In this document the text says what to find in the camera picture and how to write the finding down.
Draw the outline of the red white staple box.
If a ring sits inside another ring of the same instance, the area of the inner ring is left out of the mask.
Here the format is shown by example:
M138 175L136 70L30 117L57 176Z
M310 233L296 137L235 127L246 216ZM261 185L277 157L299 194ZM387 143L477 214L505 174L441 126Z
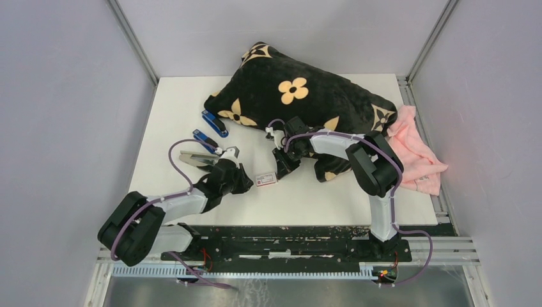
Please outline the red white staple box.
M255 183L257 187L264 187L278 183L277 175L275 172L256 175Z

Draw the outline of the grey beige stapler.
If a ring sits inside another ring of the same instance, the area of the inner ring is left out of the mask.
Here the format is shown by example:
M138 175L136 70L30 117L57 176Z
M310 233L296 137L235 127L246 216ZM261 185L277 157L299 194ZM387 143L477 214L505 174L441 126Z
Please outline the grey beige stapler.
M219 156L210 153L180 151L179 160L202 171L211 172Z

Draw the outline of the blue stapler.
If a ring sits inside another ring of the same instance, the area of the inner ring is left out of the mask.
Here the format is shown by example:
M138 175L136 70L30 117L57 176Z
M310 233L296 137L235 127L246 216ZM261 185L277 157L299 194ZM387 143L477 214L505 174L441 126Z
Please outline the blue stapler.
M216 149L219 147L218 143L215 140L208 137L205 133L201 132L198 129L192 131L192 136L194 139L200 141L202 146L211 154L214 154Z
M211 126L211 128L221 137L226 138L229 136L229 131L227 130L225 124L217 118L214 114L208 112L204 109L201 112L202 119Z

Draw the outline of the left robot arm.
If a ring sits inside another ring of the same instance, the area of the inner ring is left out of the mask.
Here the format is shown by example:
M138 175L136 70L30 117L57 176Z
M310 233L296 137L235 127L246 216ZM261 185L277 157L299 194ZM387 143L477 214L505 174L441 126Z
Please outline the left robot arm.
M170 223L181 217L206 213L229 194L243 194L254 182L240 163L219 159L211 171L189 189L149 199L128 193L99 229L98 241L114 261L131 267L148 255L178 252L186 260L197 258L201 243L186 226Z

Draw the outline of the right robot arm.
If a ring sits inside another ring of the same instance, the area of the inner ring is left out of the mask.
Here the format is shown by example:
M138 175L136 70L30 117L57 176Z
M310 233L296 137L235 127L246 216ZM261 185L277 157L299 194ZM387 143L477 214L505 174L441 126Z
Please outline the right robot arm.
M326 128L310 128L299 117L275 130L272 120L266 137L274 141L278 180L300 166L309 154L330 155L348 161L360 188L369 196L371 209L370 255L385 261L395 252L398 238L394 194L403 177L403 166L384 136L379 132L347 134Z

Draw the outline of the black pillow with beige flowers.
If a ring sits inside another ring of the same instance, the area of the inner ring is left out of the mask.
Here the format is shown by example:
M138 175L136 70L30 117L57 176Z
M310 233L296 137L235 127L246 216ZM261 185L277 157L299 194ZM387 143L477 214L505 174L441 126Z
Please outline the black pillow with beige flowers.
M398 108L351 80L297 61L265 42L241 57L229 83L204 109L218 118L265 130L298 116L310 128L348 134L386 134Z

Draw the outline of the pink cloth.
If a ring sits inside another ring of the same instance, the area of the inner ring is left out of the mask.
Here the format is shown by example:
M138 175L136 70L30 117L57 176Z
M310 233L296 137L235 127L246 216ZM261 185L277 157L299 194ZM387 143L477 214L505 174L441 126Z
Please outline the pink cloth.
M397 120L387 129L389 144L404 170L400 186L411 191L438 196L440 175L448 165L440 162L422 140L415 124L416 108L402 106Z

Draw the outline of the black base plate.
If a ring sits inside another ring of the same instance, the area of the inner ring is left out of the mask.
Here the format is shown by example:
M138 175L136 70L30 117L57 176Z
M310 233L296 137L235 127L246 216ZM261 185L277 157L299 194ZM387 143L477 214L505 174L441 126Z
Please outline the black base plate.
M353 272L360 262L411 262L411 244L378 254L367 226L191 226L178 256L211 272Z

